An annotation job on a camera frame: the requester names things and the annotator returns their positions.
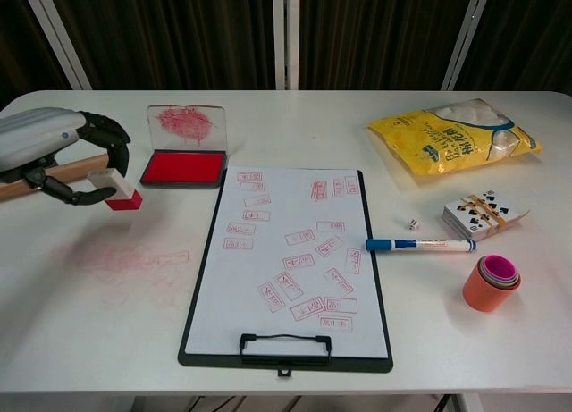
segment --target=red ink smudge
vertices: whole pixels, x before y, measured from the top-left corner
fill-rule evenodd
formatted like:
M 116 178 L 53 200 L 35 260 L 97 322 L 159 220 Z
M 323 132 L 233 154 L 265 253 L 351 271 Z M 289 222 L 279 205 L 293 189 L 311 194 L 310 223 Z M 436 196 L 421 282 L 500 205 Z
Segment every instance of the red ink smudge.
M 213 124 L 208 116 L 193 106 L 167 108 L 157 116 L 163 130 L 183 139 L 195 139 L 200 146 Z

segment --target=blue marker cap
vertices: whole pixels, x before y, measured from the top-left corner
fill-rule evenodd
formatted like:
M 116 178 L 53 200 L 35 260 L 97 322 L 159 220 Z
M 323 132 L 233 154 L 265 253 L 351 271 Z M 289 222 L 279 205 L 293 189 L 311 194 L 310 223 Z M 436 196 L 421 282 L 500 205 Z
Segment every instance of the blue marker cap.
M 391 240 L 366 240 L 367 251 L 391 251 Z

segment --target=orange cup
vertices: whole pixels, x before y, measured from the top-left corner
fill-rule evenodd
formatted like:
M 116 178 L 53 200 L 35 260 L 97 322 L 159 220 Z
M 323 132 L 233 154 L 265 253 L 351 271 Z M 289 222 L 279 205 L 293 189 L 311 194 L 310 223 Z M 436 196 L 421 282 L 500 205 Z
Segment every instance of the orange cup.
M 469 306 L 481 312 L 492 312 L 520 287 L 518 282 L 512 290 L 498 289 L 489 284 L 479 273 L 479 264 L 475 265 L 463 287 L 463 298 Z

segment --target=clipboard clip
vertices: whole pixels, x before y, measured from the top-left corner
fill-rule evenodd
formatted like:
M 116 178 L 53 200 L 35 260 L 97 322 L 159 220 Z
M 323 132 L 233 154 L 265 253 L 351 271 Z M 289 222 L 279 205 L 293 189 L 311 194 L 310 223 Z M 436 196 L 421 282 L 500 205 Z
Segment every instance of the clipboard clip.
M 300 341 L 314 341 L 323 343 L 327 355 L 324 357 L 305 357 L 305 356 L 255 356 L 247 355 L 244 349 L 247 342 L 257 341 L 259 339 L 280 339 L 290 338 Z M 330 336 L 298 336 L 296 334 L 254 334 L 242 333 L 239 342 L 240 359 L 243 363 L 273 363 L 278 366 L 278 377 L 291 377 L 291 367 L 294 365 L 303 366 L 326 366 L 332 359 L 332 338 Z

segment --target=deck of cards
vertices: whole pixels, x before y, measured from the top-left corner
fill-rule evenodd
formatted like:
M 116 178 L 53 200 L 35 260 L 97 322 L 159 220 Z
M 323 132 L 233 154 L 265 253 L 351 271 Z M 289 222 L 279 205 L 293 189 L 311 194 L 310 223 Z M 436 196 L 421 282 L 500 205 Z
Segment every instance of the deck of cards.
M 468 240 L 481 240 L 502 231 L 528 214 L 518 212 L 509 201 L 489 190 L 455 200 L 443 209 L 443 219 Z

